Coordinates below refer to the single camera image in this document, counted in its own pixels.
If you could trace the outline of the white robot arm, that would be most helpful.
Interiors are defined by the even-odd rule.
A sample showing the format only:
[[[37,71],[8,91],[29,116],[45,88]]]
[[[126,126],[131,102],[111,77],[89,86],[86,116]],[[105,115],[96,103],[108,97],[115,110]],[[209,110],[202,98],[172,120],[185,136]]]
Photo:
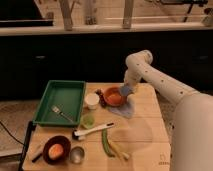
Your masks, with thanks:
[[[152,53],[126,58],[124,83],[132,89],[144,79],[175,106],[170,171],[213,171],[213,96],[153,68]]]

